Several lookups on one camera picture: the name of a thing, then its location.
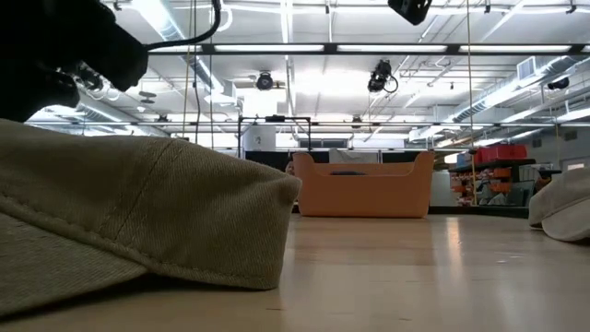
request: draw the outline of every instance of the window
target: window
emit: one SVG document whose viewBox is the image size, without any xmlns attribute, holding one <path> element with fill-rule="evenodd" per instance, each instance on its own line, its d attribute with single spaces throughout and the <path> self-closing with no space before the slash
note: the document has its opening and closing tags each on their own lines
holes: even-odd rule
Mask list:
<svg viewBox="0 0 590 332">
<path fill-rule="evenodd" d="M 569 132 L 566 132 L 566 133 L 563 135 L 563 139 L 564 139 L 565 141 L 574 140 L 574 139 L 577 139 L 577 138 L 578 138 L 578 132 L 577 132 L 577 131 L 575 131 L 575 130 L 573 130 L 573 131 L 569 131 Z"/>
<path fill-rule="evenodd" d="M 583 167 L 584 167 L 584 164 L 583 163 L 577 163 L 577 164 L 568 165 L 568 171 L 579 169 L 579 168 L 583 168 Z"/>
</svg>

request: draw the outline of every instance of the black cable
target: black cable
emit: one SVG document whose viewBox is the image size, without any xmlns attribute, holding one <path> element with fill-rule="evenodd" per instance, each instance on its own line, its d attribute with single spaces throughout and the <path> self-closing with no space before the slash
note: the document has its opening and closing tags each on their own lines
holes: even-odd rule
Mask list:
<svg viewBox="0 0 590 332">
<path fill-rule="evenodd" d="M 211 2 L 213 3 L 213 11 L 215 13 L 215 16 L 214 16 L 213 25 L 211 26 L 211 28 L 207 32 L 203 33 L 200 36 L 196 36 L 196 37 L 181 40 L 181 41 L 154 42 L 154 43 L 145 45 L 146 50 L 153 51 L 153 50 L 156 50 L 156 49 L 162 48 L 162 47 L 184 46 L 184 45 L 197 44 L 197 43 L 202 42 L 202 41 L 210 38 L 211 36 L 213 36 L 213 34 L 215 34 L 215 32 L 217 32 L 217 30 L 219 28 L 219 24 L 221 23 L 221 2 L 219 0 L 211 0 Z"/>
<path fill-rule="evenodd" d="M 397 89 L 399 89 L 399 82 L 397 82 L 397 78 L 395 78 L 393 75 L 391 75 L 391 80 L 393 80 L 395 82 L 395 89 L 390 91 L 390 90 L 386 89 L 385 87 L 383 87 L 383 91 L 385 91 L 389 94 L 395 93 L 397 91 Z"/>
</svg>

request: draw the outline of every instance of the metal frame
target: metal frame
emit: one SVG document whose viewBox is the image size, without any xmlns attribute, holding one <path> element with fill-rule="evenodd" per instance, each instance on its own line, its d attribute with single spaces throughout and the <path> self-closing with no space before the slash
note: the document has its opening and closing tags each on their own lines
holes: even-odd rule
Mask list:
<svg viewBox="0 0 590 332">
<path fill-rule="evenodd" d="M 241 46 L 241 45 L 256 45 L 256 46 L 269 46 L 269 47 L 281 47 L 286 45 L 299 45 L 299 46 L 323 46 L 319 51 L 220 51 L 216 49 L 216 46 Z M 387 52 L 380 52 L 380 51 L 341 51 L 338 50 L 338 46 L 350 46 L 350 45 L 360 45 L 360 46 L 399 46 L 400 50 L 398 51 L 387 51 Z M 494 51 L 493 49 L 498 46 L 531 46 L 531 47 L 543 47 L 543 46 L 570 46 L 569 50 L 567 51 L 559 51 L 559 52 L 552 52 L 552 51 Z M 461 51 L 461 46 L 467 47 L 465 43 L 416 43 L 416 42 L 397 42 L 397 43 L 333 43 L 333 42 L 326 42 L 326 43 L 251 43 L 251 44 L 244 44 L 244 43 L 205 43 L 199 44 L 200 50 L 194 52 L 193 50 L 177 50 L 177 51 L 152 51 L 149 52 L 150 56 L 170 56 L 170 55 L 181 55 L 186 56 L 187 51 L 191 55 L 448 55 L 448 56 L 467 56 L 467 52 Z M 417 50 L 409 51 L 404 50 L 402 47 L 416 47 Z M 444 50 L 440 51 L 433 51 L 429 50 L 429 46 L 446 46 Z M 471 46 L 486 46 L 491 48 L 490 51 L 471 51 L 471 55 L 478 56 L 478 55 L 485 55 L 485 56 L 506 56 L 506 55 L 522 55 L 522 56 L 530 56 L 530 55 L 587 55 L 590 56 L 590 45 L 588 44 L 581 44 L 581 43 L 522 43 L 522 44 L 514 44 L 514 43 L 473 43 Z"/>
<path fill-rule="evenodd" d="M 375 127 L 375 126 L 385 126 L 385 127 L 409 127 L 409 126 L 431 126 L 431 125 L 441 125 L 441 126 L 449 126 L 449 127 L 463 127 L 467 128 L 470 127 L 470 123 L 442 123 L 442 122 L 361 122 L 361 123 L 353 123 L 353 122 L 313 122 L 310 117 L 284 117 L 285 120 L 305 120 L 308 122 L 308 127 L 311 129 L 312 126 L 364 126 L 364 127 Z M 238 122 L 235 121 L 228 121 L 228 122 L 201 122 L 199 125 L 217 125 L 217 126 L 238 126 L 239 131 L 241 132 L 241 125 L 244 122 L 243 120 L 265 120 L 264 117 L 241 117 Z M 84 125 L 84 126 L 98 126 L 98 125 L 110 125 L 110 126 L 124 126 L 124 125 L 144 125 L 144 126 L 152 126 L 152 127 L 167 127 L 167 126 L 194 126 L 196 122 L 86 122 L 83 121 L 29 121 L 26 122 L 25 125 Z M 256 122 L 257 125 L 297 125 L 297 123 L 293 124 L 284 124 L 284 123 L 277 123 L 277 122 Z M 492 128 L 492 127 L 512 127 L 512 128 L 549 128 L 554 126 L 559 127 L 590 127 L 590 122 L 567 122 L 562 124 L 555 124 L 555 123 L 473 123 L 473 126 L 481 126 L 484 128 Z"/>
<path fill-rule="evenodd" d="M 309 116 L 267 116 L 267 117 L 238 117 L 238 158 L 242 157 L 242 123 L 244 120 L 254 120 L 252 125 L 268 124 L 277 125 L 284 124 L 286 120 L 293 122 L 293 125 L 299 125 L 297 120 L 307 121 L 307 150 L 312 151 L 312 118 Z"/>
</svg>

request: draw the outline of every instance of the black object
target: black object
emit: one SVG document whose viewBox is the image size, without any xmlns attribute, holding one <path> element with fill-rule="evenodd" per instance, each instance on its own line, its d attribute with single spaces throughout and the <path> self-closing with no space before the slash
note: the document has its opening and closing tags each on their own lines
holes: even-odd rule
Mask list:
<svg viewBox="0 0 590 332">
<path fill-rule="evenodd" d="M 431 2 L 431 0 L 389 0 L 387 4 L 402 18 L 413 25 L 418 25 L 426 18 Z"/>
<path fill-rule="evenodd" d="M 479 215 L 507 218 L 528 218 L 528 207 L 429 207 L 429 214 Z"/>
<path fill-rule="evenodd" d="M 268 123 L 284 123 L 285 122 L 285 115 L 271 115 L 265 117 L 265 122 Z"/>
<path fill-rule="evenodd" d="M 396 162 L 414 162 L 416 157 L 419 155 L 417 151 L 404 151 L 398 152 L 384 152 L 382 154 L 383 163 L 396 163 Z"/>
<path fill-rule="evenodd" d="M 98 0 L 8 1 L 0 64 L 5 105 L 0 118 L 27 121 L 40 108 L 79 102 L 75 79 L 99 89 L 101 79 L 125 91 L 148 69 L 144 45 L 115 23 Z"/>
<path fill-rule="evenodd" d="M 160 115 L 158 117 L 158 120 L 156 120 L 156 122 L 169 122 L 170 120 L 168 120 L 168 115 L 164 114 L 164 115 Z"/>
<path fill-rule="evenodd" d="M 270 76 L 270 73 L 263 72 L 260 73 L 258 80 L 256 80 L 256 88 L 262 91 L 270 90 L 274 86 L 273 78 Z"/>
<path fill-rule="evenodd" d="M 156 98 L 158 97 L 157 94 L 153 93 L 153 92 L 147 92 L 147 91 L 139 91 L 138 93 L 141 97 L 145 97 L 145 98 Z"/>
<path fill-rule="evenodd" d="M 562 78 L 559 81 L 551 82 L 547 85 L 547 88 L 550 90 L 554 89 L 565 89 L 570 86 L 570 79 L 569 78 Z"/>
<path fill-rule="evenodd" d="M 355 172 L 355 171 L 333 171 L 330 172 L 330 175 L 367 175 L 363 172 Z"/>
<path fill-rule="evenodd" d="M 359 123 L 359 122 L 362 122 L 362 119 L 360 119 L 360 116 L 355 115 L 352 117 L 352 122 Z M 360 129 L 360 125 L 352 125 L 351 127 L 352 127 L 352 129 Z"/>
<path fill-rule="evenodd" d="M 386 90 L 385 85 L 389 80 L 393 80 L 395 82 L 395 89 L 393 90 Z M 375 67 L 375 70 L 371 72 L 371 78 L 369 79 L 369 84 L 367 85 L 367 89 L 369 92 L 380 92 L 385 90 L 389 93 L 394 93 L 397 91 L 399 87 L 397 83 L 397 79 L 391 75 L 391 65 L 389 64 L 389 60 L 379 60 L 379 64 Z"/>
<path fill-rule="evenodd" d="M 576 9 L 578 9 L 578 6 L 577 5 L 572 5 L 570 7 L 570 9 L 568 9 L 568 10 L 565 11 L 565 14 L 572 14 L 573 12 L 576 11 Z"/>
</svg>

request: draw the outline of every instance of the orange crate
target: orange crate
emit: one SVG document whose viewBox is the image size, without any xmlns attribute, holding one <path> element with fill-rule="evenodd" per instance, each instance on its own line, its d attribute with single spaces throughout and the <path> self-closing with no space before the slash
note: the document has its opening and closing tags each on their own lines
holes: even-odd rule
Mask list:
<svg viewBox="0 0 590 332">
<path fill-rule="evenodd" d="M 511 169 L 495 169 L 493 177 L 495 178 L 506 178 L 511 176 Z"/>
<path fill-rule="evenodd" d="M 507 183 L 490 184 L 490 188 L 495 192 L 508 193 L 510 191 L 510 185 Z"/>
<path fill-rule="evenodd" d="M 465 192 L 465 186 L 464 185 L 454 185 L 453 186 L 453 191 L 456 193 L 464 193 Z"/>
</svg>

